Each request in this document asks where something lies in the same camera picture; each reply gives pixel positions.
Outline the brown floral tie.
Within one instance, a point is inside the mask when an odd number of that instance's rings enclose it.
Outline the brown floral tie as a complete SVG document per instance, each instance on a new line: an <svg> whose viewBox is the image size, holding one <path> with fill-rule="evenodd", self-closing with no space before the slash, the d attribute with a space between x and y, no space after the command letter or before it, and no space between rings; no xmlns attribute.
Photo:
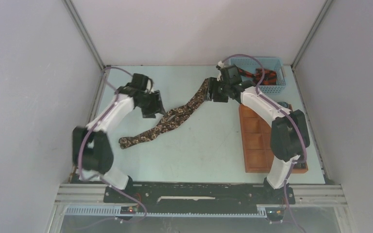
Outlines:
<svg viewBox="0 0 373 233"><path fill-rule="evenodd" d="M159 120L157 125L136 136L122 137L119 139L121 149L127 149L140 143L150 142L158 136L171 132L187 121L193 113L204 103L209 79L205 79L194 96L184 105L167 111Z"/></svg>

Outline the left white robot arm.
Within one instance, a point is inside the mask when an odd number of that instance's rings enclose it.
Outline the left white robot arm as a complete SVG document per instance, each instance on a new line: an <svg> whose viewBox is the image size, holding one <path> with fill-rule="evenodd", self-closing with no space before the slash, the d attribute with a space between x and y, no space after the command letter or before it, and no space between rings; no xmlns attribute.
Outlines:
<svg viewBox="0 0 373 233"><path fill-rule="evenodd" d="M129 202L134 189L128 184L132 179L114 164L114 153L108 132L114 130L135 108L140 108L143 118L155 118L164 114L161 95L153 88L153 80L135 73L132 80L114 92L109 105L86 126L77 126L72 132L72 161L81 180L99 177L116 188L115 195L122 202ZM86 177L83 171L92 175Z"/></svg>

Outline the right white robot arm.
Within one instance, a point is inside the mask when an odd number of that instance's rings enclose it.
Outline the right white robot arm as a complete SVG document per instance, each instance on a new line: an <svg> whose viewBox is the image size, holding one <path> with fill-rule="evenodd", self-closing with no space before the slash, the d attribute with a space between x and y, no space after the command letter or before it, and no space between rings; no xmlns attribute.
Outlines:
<svg viewBox="0 0 373 233"><path fill-rule="evenodd" d="M271 128L270 147L274 154L272 166L266 177L269 186L263 189L267 202L281 199L282 189L288 183L293 167L305 163L306 149L310 145L305 114L279 105L264 94L253 81L244 81L236 65L216 66L218 77L210 78L205 99L213 102L228 102L229 99L250 108Z"/></svg>

